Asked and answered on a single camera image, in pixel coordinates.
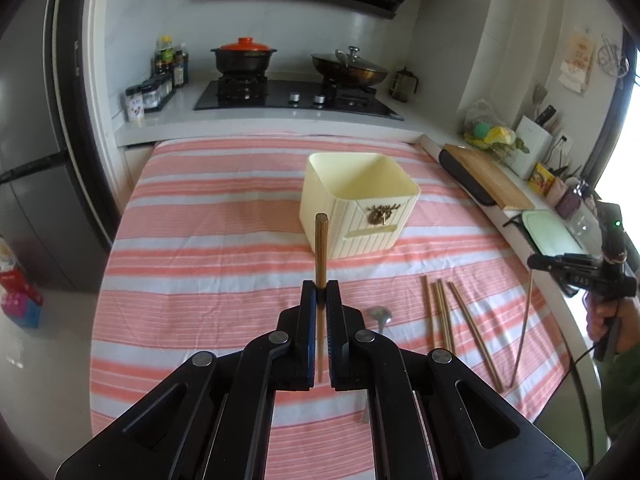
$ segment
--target gray refrigerator door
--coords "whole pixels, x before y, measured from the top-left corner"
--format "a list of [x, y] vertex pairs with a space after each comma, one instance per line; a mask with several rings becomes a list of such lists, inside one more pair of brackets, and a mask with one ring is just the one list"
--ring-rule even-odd
[[[67, 163], [18, 178], [10, 185], [36, 236], [68, 281], [77, 290], [97, 292], [108, 256], [78, 199], [73, 175]], [[23, 262], [22, 254], [16, 256]]]
[[43, 286], [73, 288], [33, 231], [9, 183], [0, 186], [0, 204], [0, 235], [7, 241], [23, 266], [29, 269], [29, 277]]
[[25, 0], [0, 38], [0, 173], [64, 147], [47, 97], [52, 84], [49, 1]]

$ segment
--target green sleeve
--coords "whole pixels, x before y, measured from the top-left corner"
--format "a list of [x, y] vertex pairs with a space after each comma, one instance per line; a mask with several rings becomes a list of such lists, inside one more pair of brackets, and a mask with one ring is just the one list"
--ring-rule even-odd
[[629, 416], [640, 406], [640, 344], [615, 358], [602, 385], [607, 434], [615, 440]]

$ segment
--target striped tablecloth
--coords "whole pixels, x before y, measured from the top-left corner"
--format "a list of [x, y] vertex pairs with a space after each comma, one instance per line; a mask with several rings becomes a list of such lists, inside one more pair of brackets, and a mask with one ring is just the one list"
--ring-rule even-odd
[[[402, 348], [442, 345], [422, 277], [456, 283], [508, 385], [522, 327], [527, 273], [482, 212], [416, 146], [345, 137], [190, 139], [156, 147], [127, 205], [102, 284], [91, 360], [94, 433], [194, 352], [222, 355], [273, 330], [296, 305], [314, 258], [298, 219], [306, 158], [314, 152], [392, 156], [422, 190], [388, 251], [328, 264], [345, 304], [378, 304]], [[452, 307], [456, 354], [491, 384], [462, 313]], [[375, 328], [373, 320], [367, 326]], [[535, 290], [516, 387], [504, 397], [530, 420], [568, 367], [562, 335]], [[317, 384], [279, 392], [270, 479], [373, 478], [364, 396]]]

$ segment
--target french press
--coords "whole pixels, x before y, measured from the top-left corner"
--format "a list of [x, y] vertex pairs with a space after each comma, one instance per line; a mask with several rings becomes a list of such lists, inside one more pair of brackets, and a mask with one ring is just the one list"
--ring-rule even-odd
[[396, 101], [407, 102], [409, 95], [415, 94], [418, 91], [418, 78], [413, 72], [409, 72], [406, 67], [396, 72], [391, 88], [389, 89], [389, 95]]

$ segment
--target wooden cutting board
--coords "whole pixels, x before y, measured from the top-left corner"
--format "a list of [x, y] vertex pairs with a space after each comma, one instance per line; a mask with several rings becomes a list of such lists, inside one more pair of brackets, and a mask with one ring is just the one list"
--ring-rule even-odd
[[500, 209], [524, 211], [534, 205], [526, 195], [491, 160], [489, 155], [479, 150], [446, 144], [447, 150], [484, 187]]

